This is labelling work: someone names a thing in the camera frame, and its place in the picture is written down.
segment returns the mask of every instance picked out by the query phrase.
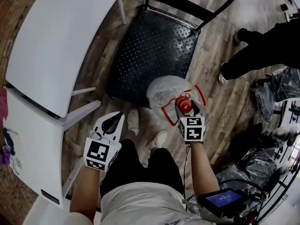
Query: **white shirt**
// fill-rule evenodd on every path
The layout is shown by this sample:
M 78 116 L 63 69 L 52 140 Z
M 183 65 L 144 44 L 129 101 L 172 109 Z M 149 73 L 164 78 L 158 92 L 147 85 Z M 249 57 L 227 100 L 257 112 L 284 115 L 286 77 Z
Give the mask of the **white shirt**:
M 183 196 L 167 185 L 135 182 L 117 187 L 101 201 L 101 225 L 213 225 L 185 210 Z M 92 225 L 70 213 L 64 225 Z

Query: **chair backrest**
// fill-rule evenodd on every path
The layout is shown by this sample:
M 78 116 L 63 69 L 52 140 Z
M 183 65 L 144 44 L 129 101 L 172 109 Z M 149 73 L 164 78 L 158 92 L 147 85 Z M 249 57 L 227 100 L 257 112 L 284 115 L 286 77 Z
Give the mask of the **chair backrest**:
M 156 0 L 167 4 L 173 8 L 179 9 L 183 12 L 191 14 L 204 22 L 196 29 L 199 30 L 205 24 L 209 23 L 212 19 L 214 19 L 218 14 L 220 14 L 223 10 L 225 10 L 234 0 L 227 0 L 217 11 L 211 12 L 197 4 L 190 2 L 189 0 Z M 145 8 L 149 5 L 149 0 L 145 2 Z

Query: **white wall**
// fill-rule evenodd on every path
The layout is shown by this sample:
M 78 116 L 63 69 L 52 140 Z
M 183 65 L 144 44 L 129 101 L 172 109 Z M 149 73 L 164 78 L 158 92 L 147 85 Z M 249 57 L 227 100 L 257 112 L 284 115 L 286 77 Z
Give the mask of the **white wall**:
M 300 225 L 300 180 L 288 189 L 288 197 L 263 220 L 261 225 Z

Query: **white table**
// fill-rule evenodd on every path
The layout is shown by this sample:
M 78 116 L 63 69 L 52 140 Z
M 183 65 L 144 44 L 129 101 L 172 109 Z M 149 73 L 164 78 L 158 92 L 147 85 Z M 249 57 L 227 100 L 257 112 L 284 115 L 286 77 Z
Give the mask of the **white table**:
M 54 119 L 20 96 L 16 89 L 7 89 L 8 117 L 3 126 L 16 132 L 14 148 L 22 169 L 17 175 L 27 186 L 51 203 L 63 208 L 63 198 L 73 181 L 61 186 L 61 150 L 63 133 L 81 118 L 98 108 L 94 101 L 68 114 L 67 119 Z M 75 169 L 71 177 L 76 177 Z M 57 199 L 53 202 L 42 190 Z
M 14 42 L 6 80 L 65 117 L 85 54 L 115 1 L 36 0 Z M 118 2 L 125 23 L 122 0 Z

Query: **person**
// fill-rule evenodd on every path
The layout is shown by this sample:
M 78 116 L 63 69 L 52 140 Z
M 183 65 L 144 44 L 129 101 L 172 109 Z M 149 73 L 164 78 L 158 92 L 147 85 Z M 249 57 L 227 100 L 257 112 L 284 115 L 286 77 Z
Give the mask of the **person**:
M 276 24 L 265 34 L 242 28 L 234 42 L 248 43 L 248 46 L 236 53 L 227 63 L 221 64 L 218 81 L 221 86 L 228 80 L 271 65 L 284 64 L 300 68 L 298 50 L 300 48 L 300 19 Z
M 184 187 L 179 168 L 170 152 L 161 147 L 167 131 L 159 132 L 147 145 L 150 158 L 145 168 L 139 161 L 134 143 L 139 131 L 136 109 L 130 109 L 127 124 L 128 132 L 121 141 L 122 148 L 100 184 L 101 225 L 213 224 L 187 212 L 182 204 Z M 191 166 L 196 196 L 219 190 L 201 143 L 191 143 Z M 80 173 L 64 225 L 93 224 L 99 183 L 100 172 L 85 166 Z

